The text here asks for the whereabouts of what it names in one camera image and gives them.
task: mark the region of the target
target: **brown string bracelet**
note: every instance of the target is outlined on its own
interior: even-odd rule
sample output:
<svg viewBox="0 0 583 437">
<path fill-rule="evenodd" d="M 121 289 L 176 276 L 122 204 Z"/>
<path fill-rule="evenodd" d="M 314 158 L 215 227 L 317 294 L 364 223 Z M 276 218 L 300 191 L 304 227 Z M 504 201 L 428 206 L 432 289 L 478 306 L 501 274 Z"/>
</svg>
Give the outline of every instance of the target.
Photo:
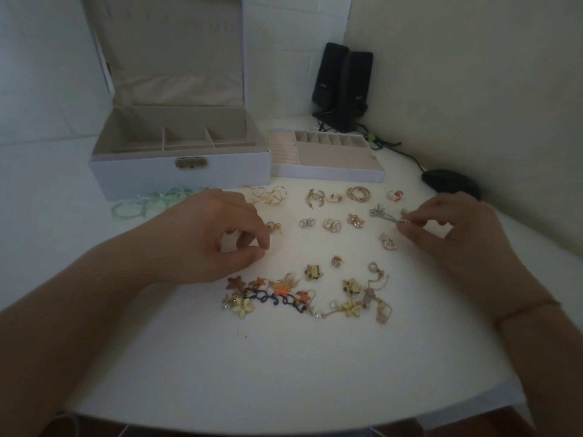
<svg viewBox="0 0 583 437">
<path fill-rule="evenodd" d="M 525 305 L 524 307 L 519 308 L 516 311 L 512 311 L 508 314 L 505 314 L 504 316 L 498 317 L 498 319 L 496 319 L 496 321 L 494 321 L 494 328 L 496 328 L 497 330 L 500 330 L 500 325 L 505 320 L 511 319 L 512 317 L 521 316 L 523 314 L 531 313 L 531 312 L 533 312 L 541 307 L 544 307 L 545 305 L 551 305 L 553 307 L 560 307 L 561 302 L 556 301 L 555 299 L 552 299 L 552 298 L 548 298 L 548 299 L 543 299 L 542 301 L 531 303 L 529 305 Z"/>
</svg>

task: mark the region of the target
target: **black computer mouse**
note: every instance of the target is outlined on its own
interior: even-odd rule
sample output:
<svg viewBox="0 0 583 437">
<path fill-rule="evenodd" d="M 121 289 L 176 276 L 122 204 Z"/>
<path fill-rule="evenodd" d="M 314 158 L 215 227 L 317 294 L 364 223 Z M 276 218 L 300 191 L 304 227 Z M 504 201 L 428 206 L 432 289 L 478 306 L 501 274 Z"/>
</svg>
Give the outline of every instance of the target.
<svg viewBox="0 0 583 437">
<path fill-rule="evenodd" d="M 421 179 L 437 193 L 457 193 L 464 191 L 478 201 L 482 199 L 480 188 L 469 177 L 449 170 L 427 170 Z"/>
</svg>

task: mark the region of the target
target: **person's left arm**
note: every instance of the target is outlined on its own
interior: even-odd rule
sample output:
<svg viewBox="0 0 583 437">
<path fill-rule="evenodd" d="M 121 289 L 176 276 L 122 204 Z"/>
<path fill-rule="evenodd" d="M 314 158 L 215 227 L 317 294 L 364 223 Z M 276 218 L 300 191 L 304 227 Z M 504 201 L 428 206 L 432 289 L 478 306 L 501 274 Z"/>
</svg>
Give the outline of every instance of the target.
<svg viewBox="0 0 583 437">
<path fill-rule="evenodd" d="M 221 253 L 223 235 L 237 229 L 238 250 Z M 40 433 L 144 287 L 215 281 L 268 248 L 265 224 L 242 194 L 208 190 L 89 250 L 0 313 L 1 433 Z"/>
</svg>

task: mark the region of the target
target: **person's right arm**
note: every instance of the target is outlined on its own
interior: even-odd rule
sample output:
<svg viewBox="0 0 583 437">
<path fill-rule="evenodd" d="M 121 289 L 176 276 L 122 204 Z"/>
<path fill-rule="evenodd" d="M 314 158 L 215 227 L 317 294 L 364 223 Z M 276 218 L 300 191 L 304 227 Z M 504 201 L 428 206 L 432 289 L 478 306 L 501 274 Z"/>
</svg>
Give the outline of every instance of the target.
<svg viewBox="0 0 583 437">
<path fill-rule="evenodd" d="M 553 297 L 527 270 L 494 211 L 464 193 L 440 194 L 406 215 L 398 230 L 431 255 L 492 322 Z M 429 220 L 453 228 L 442 239 Z M 543 304 L 499 324 L 543 436 L 583 435 L 583 335 L 560 307 Z"/>
</svg>

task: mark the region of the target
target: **metal latch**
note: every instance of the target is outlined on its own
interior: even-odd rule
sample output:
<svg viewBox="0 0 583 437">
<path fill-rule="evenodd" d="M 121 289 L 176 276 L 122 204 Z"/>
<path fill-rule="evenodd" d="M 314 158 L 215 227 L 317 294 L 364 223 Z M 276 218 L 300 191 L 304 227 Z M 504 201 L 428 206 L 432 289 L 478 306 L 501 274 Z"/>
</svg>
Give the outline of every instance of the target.
<svg viewBox="0 0 583 437">
<path fill-rule="evenodd" d="M 192 156 L 185 158 L 176 158 L 174 161 L 176 167 L 180 170 L 193 170 L 195 168 L 206 168 L 208 161 L 202 156 Z"/>
</svg>

